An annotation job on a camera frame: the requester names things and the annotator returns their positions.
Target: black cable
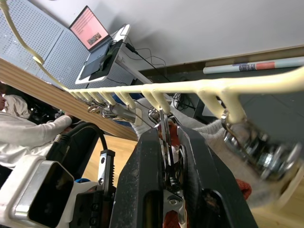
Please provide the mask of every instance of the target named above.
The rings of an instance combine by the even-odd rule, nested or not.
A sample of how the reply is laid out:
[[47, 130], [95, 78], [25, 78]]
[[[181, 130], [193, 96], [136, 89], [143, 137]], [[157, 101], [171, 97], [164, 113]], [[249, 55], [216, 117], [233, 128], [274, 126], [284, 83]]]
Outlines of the black cable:
[[97, 125], [95, 125], [94, 123], [81, 123], [78, 126], [76, 126], [75, 128], [73, 128], [73, 130], [65, 133], [64, 135], [72, 138], [74, 135], [78, 134], [81, 130], [85, 129], [85, 128], [93, 128], [99, 135], [99, 138], [101, 140], [101, 144], [103, 145], [103, 149], [107, 150], [107, 144], [106, 144], [106, 140], [104, 137], [104, 131], [101, 130]]
[[190, 101], [190, 104], [192, 105], [192, 106], [188, 106], [189, 108], [192, 108], [192, 109], [196, 109], [195, 107], [194, 107], [194, 105], [193, 105], [193, 102], [191, 101], [191, 99], [190, 99], [190, 97], [189, 97], [189, 95], [188, 94], [184, 94], [185, 96], [186, 96], [186, 98]]
[[173, 106], [174, 108], [176, 108], [177, 110], [179, 111], [183, 111], [185, 110], [186, 108], [192, 108], [192, 109], [195, 109], [195, 107], [191, 106], [193, 105], [192, 104], [192, 101], [191, 99], [188, 97], [187, 94], [175, 94], [173, 96]]
[[[156, 57], [156, 56], [152, 56], [152, 53], [151, 53], [151, 50], [149, 49], [149, 48], [140, 48], [140, 49], [135, 49], [135, 47], [134, 47], [134, 45], [133, 45], [133, 43], [132, 43], [132, 41], [131, 41], [131, 39], [130, 39], [130, 37], [128, 36], [128, 35], [122, 35], [122, 32], [124, 31], [124, 29], [120, 32], [120, 36], [125, 36], [125, 37], [127, 37], [128, 39], [129, 39], [129, 41], [130, 41], [130, 43], [131, 43], [131, 47], [132, 47], [132, 50], [144, 50], [144, 49], [146, 49], [146, 50], [149, 50], [149, 52], [150, 52], [150, 57], [148, 57], [148, 58], [151, 58], [151, 63], [149, 63], [148, 61], [147, 61], [147, 59], [148, 58], [143, 58], [138, 52], [134, 52], [134, 51], [132, 51], [132, 50], [130, 50], [128, 47], [128, 49], [131, 51], [131, 52], [133, 52], [133, 53], [135, 53], [135, 54], [137, 54], [139, 57], [141, 57], [142, 58], [142, 60], [144, 60], [144, 61], [146, 61], [149, 65], [151, 65], [158, 73], [160, 73], [162, 76], [164, 76], [164, 78], [167, 80], [167, 81], [169, 81], [169, 82], [171, 82], [168, 78], [167, 78], [167, 66], [166, 66], [166, 62], [165, 62], [165, 60], [163, 60], [162, 58], [159, 58], [159, 57]], [[164, 62], [164, 64], [154, 64], [153, 63], [153, 60], [152, 60], [152, 57], [155, 57], [155, 58], [158, 58], [158, 59], [160, 59], [160, 60], [162, 60], [163, 62]], [[159, 71], [159, 70], [157, 70], [154, 66], [156, 66], [156, 65], [163, 65], [164, 66], [164, 71], [165, 71], [165, 73], [164, 73], [164, 75]]]
[[[132, 58], [132, 57], [130, 57], [127, 53], [125, 53], [130, 59], [133, 59], [133, 60], [142, 60], [142, 58]], [[150, 56], [150, 57], [147, 57], [147, 58], [145, 58], [145, 59], [149, 59], [149, 58], [151, 58], [151, 57], [155, 57], [155, 58], [158, 58], [158, 57], [156, 57], [156, 56]], [[165, 66], [165, 64], [163, 64], [163, 63], [158, 63], [158, 64], [156, 64], [156, 63], [152, 63], [154, 66], [157, 66], [157, 65], [163, 65], [164, 67], [166, 67]]]
[[140, 58], [142, 58], [145, 62], [151, 65], [160, 75], [162, 75], [168, 82], [171, 82], [162, 72], [160, 72], [155, 66], [153, 66], [149, 61], [147, 61], [144, 57], [142, 57], [131, 44], [127, 43], [126, 48], [129, 49], [131, 52], [137, 54]]
[[112, 36], [111, 36], [111, 38], [113, 38], [117, 33], [118, 33], [118, 31], [119, 30], [121, 30], [123, 27], [125, 27], [127, 24], [123, 24]]
[[108, 77], [106, 77], [106, 79], [108, 79], [108, 80], [110, 80], [110, 81], [112, 81], [112, 82], [116, 82], [116, 83], [120, 83], [120, 84], [125, 84], [126, 86], [128, 86], [126, 83], [124, 83], [124, 82], [117, 82], [117, 81], [115, 81], [115, 80], [113, 80], [113, 79], [110, 79], [110, 78], [108, 78]]

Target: wooden floor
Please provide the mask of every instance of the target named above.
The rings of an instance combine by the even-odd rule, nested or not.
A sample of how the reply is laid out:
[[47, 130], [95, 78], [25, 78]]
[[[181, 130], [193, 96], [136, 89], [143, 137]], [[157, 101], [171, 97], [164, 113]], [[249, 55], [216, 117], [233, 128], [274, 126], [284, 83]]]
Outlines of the wooden floor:
[[[107, 135], [105, 139], [108, 148], [116, 152], [114, 159], [114, 185], [116, 186], [118, 176], [137, 142]], [[85, 169], [83, 177], [91, 181], [97, 181], [99, 154], [102, 150], [103, 148], [99, 141]], [[258, 208], [252, 210], [252, 212], [260, 228], [304, 228], [304, 179], [291, 199], [281, 210], [273, 211], [268, 208]]]

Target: hand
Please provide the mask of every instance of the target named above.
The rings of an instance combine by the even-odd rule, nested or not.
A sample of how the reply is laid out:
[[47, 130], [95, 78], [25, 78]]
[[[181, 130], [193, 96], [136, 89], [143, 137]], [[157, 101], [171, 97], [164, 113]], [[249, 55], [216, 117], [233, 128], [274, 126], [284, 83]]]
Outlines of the hand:
[[71, 127], [67, 127], [66, 129], [63, 130], [62, 134], [68, 133], [68, 132], [71, 131], [71, 130], [72, 130]]
[[74, 116], [72, 116], [70, 113], [65, 112], [65, 115], [71, 117], [72, 120], [74, 119]]

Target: cream tool holder rack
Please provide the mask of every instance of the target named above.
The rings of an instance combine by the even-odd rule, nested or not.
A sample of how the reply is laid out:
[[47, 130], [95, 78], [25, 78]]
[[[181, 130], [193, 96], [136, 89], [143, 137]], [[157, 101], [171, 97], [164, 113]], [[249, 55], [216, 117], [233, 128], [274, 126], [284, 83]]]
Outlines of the cream tool holder rack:
[[[130, 97], [130, 93], [142, 93], [156, 110], [162, 109], [165, 114], [169, 114], [170, 106], [164, 96], [166, 93], [195, 93], [217, 118], [221, 119], [224, 115], [227, 115], [226, 124], [237, 124], [246, 121], [245, 112], [238, 99], [240, 94], [280, 94], [304, 90], [304, 67], [274, 76], [204, 79], [190, 82], [71, 90], [56, 80], [43, 67], [43, 58], [23, 41], [10, 17], [6, 0], [0, 0], [0, 9], [2, 9], [18, 41], [33, 55], [33, 59], [43, 72], [73, 97], [87, 104], [94, 103], [93, 101], [104, 104], [104, 100], [101, 98], [103, 97], [110, 105], [116, 105], [116, 101], [111, 97], [111, 93], [115, 93], [129, 108], [135, 109], [135, 102]], [[226, 105], [226, 110], [218, 103], [217, 96]], [[284, 205], [290, 198], [301, 181], [303, 173], [304, 168], [302, 166], [280, 198], [280, 206]]]

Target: laptop screen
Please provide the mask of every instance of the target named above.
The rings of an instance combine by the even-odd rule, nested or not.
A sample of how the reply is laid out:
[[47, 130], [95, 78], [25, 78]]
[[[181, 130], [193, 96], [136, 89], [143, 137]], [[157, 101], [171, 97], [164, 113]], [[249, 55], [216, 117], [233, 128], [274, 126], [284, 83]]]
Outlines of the laptop screen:
[[100, 41], [109, 36], [88, 6], [78, 15], [70, 29], [88, 50], [92, 50]]

